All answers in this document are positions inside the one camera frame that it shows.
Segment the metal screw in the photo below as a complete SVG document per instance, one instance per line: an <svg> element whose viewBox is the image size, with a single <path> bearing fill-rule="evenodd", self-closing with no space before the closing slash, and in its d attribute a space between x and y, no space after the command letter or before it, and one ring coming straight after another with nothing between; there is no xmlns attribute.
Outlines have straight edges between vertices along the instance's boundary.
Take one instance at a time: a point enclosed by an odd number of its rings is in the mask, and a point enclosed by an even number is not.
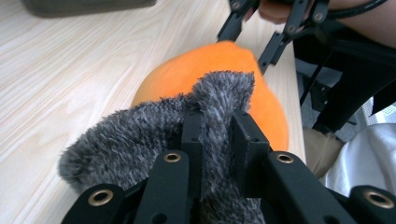
<svg viewBox="0 0 396 224"><path fill-rule="evenodd" d="M234 2L232 5L233 10L237 10L241 7L241 4L239 2Z"/></svg>
<svg viewBox="0 0 396 224"><path fill-rule="evenodd" d="M315 21L321 21L321 19L323 19L323 14L322 13L318 13L317 15L315 15L314 20Z"/></svg>
<svg viewBox="0 0 396 224"><path fill-rule="evenodd" d="M294 32L295 30L296 30L296 27L294 25L291 25L291 26L288 27L288 31L290 33Z"/></svg>

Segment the wood grain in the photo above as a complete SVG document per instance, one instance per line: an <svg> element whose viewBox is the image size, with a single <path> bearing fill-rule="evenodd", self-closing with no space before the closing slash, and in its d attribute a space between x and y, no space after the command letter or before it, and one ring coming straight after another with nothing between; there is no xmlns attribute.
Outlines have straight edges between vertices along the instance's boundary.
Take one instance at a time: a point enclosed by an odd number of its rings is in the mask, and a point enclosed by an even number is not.
<svg viewBox="0 0 396 224"><path fill-rule="evenodd" d="M41 19L0 2L0 223L60 223L77 194L57 174L62 151L102 117L127 108L146 75L216 42L228 1ZM237 43L258 57L276 27L254 16ZM304 158L292 48L265 80L283 105L290 150Z"/></svg>

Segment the gray fluffy toy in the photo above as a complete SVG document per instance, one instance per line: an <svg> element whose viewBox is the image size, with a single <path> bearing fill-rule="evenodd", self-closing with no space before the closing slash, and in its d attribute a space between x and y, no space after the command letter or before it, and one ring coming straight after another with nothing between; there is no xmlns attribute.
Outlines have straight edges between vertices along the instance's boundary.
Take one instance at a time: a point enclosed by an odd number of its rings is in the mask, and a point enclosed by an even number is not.
<svg viewBox="0 0 396 224"><path fill-rule="evenodd" d="M263 223L260 201L239 196L232 179L233 111L248 111L253 87L252 74L213 72L189 94L118 111L66 150L60 175L78 193L101 183L128 189L149 177L157 155L168 149L173 134L181 133L184 112L199 108L205 151L199 223Z"/></svg>

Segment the black cable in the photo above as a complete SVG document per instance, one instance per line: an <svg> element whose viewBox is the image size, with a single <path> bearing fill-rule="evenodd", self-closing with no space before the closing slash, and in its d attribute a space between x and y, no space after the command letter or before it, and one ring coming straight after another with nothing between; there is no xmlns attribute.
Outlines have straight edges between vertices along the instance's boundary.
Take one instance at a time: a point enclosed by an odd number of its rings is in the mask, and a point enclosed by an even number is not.
<svg viewBox="0 0 396 224"><path fill-rule="evenodd" d="M330 10L327 19L339 20L339 19L357 16L367 11L370 11L371 9L381 6L386 1L387 0L373 0L367 4L358 7L342 9L342 10Z"/></svg>

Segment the white cloth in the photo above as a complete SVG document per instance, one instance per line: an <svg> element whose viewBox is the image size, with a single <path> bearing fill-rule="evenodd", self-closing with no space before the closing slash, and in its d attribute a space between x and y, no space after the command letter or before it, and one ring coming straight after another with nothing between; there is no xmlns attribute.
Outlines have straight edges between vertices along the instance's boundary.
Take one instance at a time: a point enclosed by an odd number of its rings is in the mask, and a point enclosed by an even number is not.
<svg viewBox="0 0 396 224"><path fill-rule="evenodd" d="M345 196L360 185L371 185L396 195L396 124L376 124L357 133L343 146L320 182Z"/></svg>

